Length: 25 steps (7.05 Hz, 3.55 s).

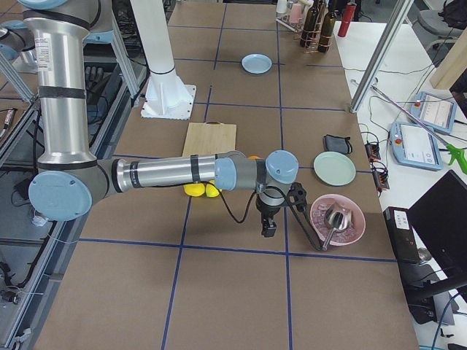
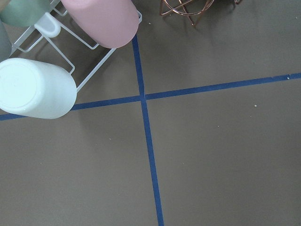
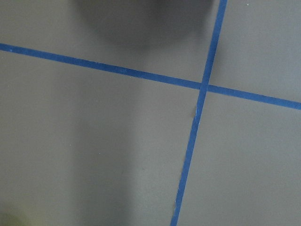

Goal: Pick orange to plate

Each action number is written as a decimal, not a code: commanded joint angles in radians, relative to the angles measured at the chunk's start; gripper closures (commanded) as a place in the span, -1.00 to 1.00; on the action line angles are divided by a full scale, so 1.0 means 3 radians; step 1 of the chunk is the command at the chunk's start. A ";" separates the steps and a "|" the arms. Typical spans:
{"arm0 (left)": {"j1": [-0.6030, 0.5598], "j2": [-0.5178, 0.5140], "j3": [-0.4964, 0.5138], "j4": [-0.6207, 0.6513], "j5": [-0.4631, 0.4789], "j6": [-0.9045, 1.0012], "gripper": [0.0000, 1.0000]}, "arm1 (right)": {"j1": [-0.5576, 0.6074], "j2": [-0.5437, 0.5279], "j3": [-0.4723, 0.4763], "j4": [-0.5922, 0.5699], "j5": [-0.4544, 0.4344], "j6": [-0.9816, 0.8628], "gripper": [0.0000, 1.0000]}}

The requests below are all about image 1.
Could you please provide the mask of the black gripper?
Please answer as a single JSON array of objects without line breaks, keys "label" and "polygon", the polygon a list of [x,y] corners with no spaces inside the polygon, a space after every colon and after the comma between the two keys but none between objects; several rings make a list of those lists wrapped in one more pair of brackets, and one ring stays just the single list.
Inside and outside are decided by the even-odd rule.
[{"label": "black gripper", "polygon": [[285,194],[279,192],[262,192],[256,195],[256,209],[260,212],[260,220],[262,224],[261,235],[274,237],[277,231],[277,224],[274,216],[279,210],[287,206]]}]

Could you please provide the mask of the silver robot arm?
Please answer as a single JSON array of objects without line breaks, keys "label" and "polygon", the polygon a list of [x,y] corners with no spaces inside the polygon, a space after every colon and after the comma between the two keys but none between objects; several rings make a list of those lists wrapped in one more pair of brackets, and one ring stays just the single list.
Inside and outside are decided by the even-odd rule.
[{"label": "silver robot arm", "polygon": [[93,32],[109,28],[109,1],[23,1],[23,19],[34,36],[44,153],[28,196],[47,218],[69,221],[92,205],[134,188],[191,183],[219,191],[251,190],[261,214],[262,234],[272,237],[274,215],[288,205],[287,192],[298,173],[296,157],[277,150],[249,159],[235,150],[214,155],[128,162],[99,160],[89,148],[83,44]]}]

